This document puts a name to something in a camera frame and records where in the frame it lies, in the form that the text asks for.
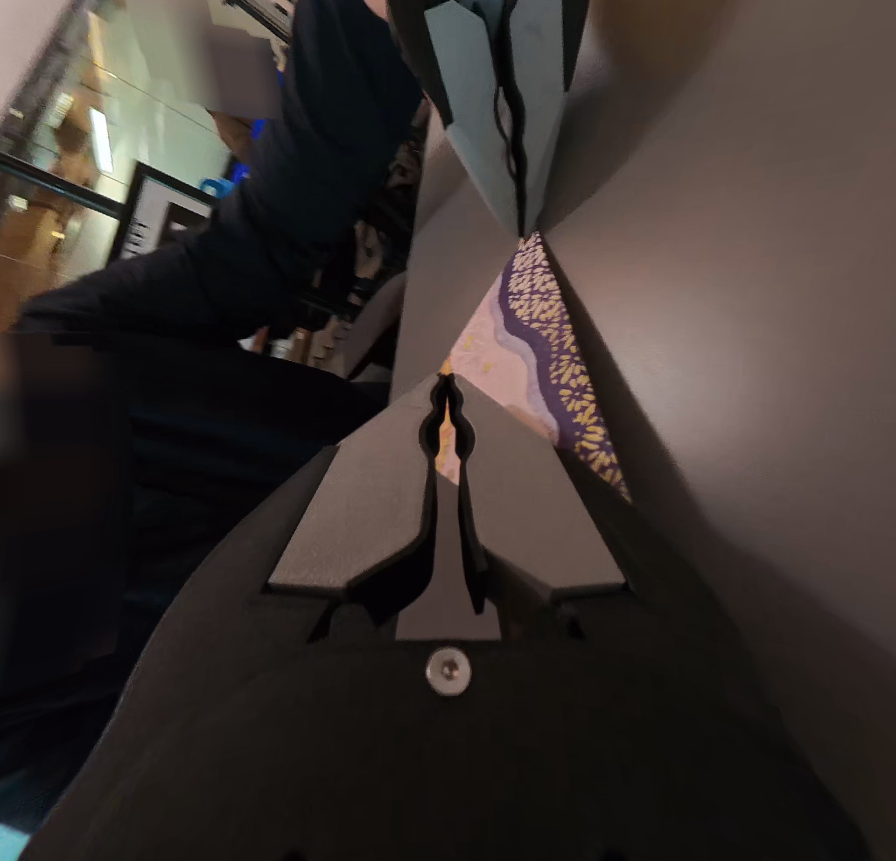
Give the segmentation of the purple floral patterned origami paper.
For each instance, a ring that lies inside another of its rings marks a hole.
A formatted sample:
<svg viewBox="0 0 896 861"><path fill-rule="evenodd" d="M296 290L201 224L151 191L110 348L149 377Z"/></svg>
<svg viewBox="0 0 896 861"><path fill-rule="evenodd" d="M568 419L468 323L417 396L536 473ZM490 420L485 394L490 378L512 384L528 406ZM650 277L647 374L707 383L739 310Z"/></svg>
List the purple floral patterned origami paper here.
<svg viewBox="0 0 896 861"><path fill-rule="evenodd" d="M461 376L632 501L540 232L520 241L440 374Z"/></svg>

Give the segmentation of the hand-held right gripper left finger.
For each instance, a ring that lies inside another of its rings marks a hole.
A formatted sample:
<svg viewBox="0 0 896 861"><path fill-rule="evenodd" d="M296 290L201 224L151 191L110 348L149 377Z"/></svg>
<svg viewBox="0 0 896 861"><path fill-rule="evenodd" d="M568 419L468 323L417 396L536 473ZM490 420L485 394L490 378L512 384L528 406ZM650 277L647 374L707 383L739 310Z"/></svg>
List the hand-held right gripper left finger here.
<svg viewBox="0 0 896 861"><path fill-rule="evenodd" d="M434 568L434 459L447 379L418 386L338 445L268 586L274 593L397 616Z"/></svg>

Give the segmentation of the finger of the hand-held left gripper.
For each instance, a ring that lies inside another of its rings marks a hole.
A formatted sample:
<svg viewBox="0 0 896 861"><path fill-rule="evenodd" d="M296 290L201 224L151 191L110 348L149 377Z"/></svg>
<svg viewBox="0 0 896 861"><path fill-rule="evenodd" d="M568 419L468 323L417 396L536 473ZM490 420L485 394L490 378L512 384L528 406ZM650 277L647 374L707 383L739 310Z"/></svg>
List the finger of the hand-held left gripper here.
<svg viewBox="0 0 896 861"><path fill-rule="evenodd" d="M521 238L537 229L566 105L563 0L518 0L511 11L512 79L521 97Z"/></svg>
<svg viewBox="0 0 896 861"><path fill-rule="evenodd" d="M447 0L429 6L424 19L449 113L445 134L497 221L520 235L512 118L502 114L496 42L506 0Z"/></svg>

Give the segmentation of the glass window with dark frame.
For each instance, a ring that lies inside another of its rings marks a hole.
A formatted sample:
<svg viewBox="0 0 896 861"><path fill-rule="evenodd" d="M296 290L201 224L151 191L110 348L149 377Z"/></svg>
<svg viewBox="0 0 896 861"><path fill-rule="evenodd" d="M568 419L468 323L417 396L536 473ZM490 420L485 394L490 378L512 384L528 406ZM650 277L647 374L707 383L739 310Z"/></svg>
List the glass window with dark frame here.
<svg viewBox="0 0 896 861"><path fill-rule="evenodd" d="M211 117L151 77L125 0L74 0L2 116L2 153L123 204L138 164L197 186L230 152ZM118 218L1 176L1 327L34 295L101 269Z"/></svg>

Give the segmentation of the person's left forearm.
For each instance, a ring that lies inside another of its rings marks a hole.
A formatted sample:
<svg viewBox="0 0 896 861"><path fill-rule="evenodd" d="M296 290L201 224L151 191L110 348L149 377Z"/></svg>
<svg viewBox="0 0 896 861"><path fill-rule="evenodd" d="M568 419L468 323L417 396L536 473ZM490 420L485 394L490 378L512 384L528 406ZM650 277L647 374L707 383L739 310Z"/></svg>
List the person's left forearm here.
<svg viewBox="0 0 896 861"><path fill-rule="evenodd" d="M383 185L422 101L385 0L297 0L280 117L199 232L37 295L8 331L237 341L310 286Z"/></svg>

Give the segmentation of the black framed computer monitor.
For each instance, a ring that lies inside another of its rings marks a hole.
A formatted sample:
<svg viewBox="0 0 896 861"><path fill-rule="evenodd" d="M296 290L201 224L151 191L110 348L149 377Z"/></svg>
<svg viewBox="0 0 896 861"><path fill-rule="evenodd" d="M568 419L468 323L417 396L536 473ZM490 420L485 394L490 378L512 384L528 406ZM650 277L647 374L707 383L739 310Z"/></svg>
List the black framed computer monitor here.
<svg viewBox="0 0 896 861"><path fill-rule="evenodd" d="M137 162L106 264L150 253L199 228L218 198Z"/></svg>

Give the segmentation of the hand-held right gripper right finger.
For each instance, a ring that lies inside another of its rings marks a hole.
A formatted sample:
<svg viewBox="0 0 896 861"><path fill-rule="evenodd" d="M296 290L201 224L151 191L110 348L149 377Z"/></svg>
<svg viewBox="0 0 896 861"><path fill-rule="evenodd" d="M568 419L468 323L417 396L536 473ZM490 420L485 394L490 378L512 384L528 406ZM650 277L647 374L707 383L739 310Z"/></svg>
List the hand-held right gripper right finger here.
<svg viewBox="0 0 896 861"><path fill-rule="evenodd" d="M460 375L446 378L466 587L522 615L620 590L625 576L554 445Z"/></svg>

